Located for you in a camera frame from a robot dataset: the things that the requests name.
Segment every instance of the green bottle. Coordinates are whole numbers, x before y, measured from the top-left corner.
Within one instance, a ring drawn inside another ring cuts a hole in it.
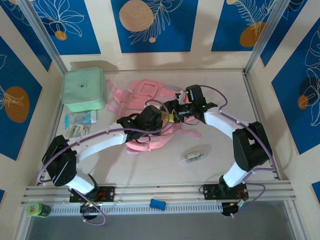
[[[26,207],[26,214],[31,217],[46,218],[51,212],[51,207],[39,202],[31,202]]]

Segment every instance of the small packet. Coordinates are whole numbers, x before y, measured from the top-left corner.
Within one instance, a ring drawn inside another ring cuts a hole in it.
[[[72,127],[67,132],[67,138],[77,138],[87,135],[89,133],[90,128],[88,126],[83,125],[72,125]]]
[[[95,124],[97,122],[97,111],[82,111],[77,113],[68,113],[64,116],[64,128],[67,130],[70,126],[79,124]]]
[[[207,154],[204,151],[195,151],[195,152],[191,152],[186,155],[182,155],[180,157],[180,162],[183,164],[189,164],[194,161],[204,159],[206,156],[207,156]]]

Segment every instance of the gray floor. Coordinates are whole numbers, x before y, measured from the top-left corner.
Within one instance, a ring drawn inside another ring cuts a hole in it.
[[[104,226],[79,216],[33,217],[27,240],[291,240],[283,202],[255,202],[232,219],[221,213],[109,215]]]

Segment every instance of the clear plastic bag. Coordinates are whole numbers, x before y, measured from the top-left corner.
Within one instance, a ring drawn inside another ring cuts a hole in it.
[[[68,113],[64,116],[64,128],[68,130],[73,125],[95,124],[97,122],[97,111],[82,111]]]

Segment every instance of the green cap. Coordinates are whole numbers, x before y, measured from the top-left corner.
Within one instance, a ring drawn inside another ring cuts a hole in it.
[[[42,211],[42,204],[38,203],[38,202],[31,202],[29,203],[29,205],[26,207],[26,214],[28,214],[29,216],[38,216],[41,211]]]

